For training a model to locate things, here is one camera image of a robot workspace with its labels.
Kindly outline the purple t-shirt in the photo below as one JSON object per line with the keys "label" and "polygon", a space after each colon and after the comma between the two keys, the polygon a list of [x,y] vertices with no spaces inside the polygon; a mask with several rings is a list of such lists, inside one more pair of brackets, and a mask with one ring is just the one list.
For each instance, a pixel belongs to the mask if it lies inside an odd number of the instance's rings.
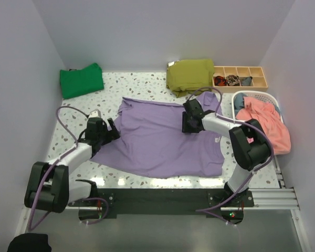
{"label": "purple t-shirt", "polygon": [[91,159],[120,171],[153,178],[222,174],[221,135],[182,132],[181,104],[124,97],[114,123],[120,138]]}

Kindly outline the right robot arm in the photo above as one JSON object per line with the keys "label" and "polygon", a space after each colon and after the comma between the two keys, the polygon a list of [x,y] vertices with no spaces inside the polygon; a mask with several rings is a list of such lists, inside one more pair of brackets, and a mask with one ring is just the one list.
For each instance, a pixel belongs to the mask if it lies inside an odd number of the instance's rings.
{"label": "right robot arm", "polygon": [[270,140],[256,119],[236,121],[213,110],[205,111],[196,99],[187,100],[183,107],[182,132],[211,131],[229,138],[236,167],[224,185],[223,199],[227,205],[236,206],[253,174],[273,159]]}

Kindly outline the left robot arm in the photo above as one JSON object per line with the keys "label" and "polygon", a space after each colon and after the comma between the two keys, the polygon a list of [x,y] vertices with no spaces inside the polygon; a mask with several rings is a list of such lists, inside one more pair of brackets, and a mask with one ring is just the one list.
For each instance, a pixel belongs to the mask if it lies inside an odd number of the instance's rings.
{"label": "left robot arm", "polygon": [[73,195],[74,186],[69,174],[85,161],[93,158],[103,145],[120,137],[112,118],[89,118],[84,137],[77,140],[67,153],[48,162],[36,162],[31,168],[24,197],[24,205],[48,212],[61,213],[68,203],[81,200],[92,206],[98,201],[97,191],[92,185],[79,185],[79,193]]}

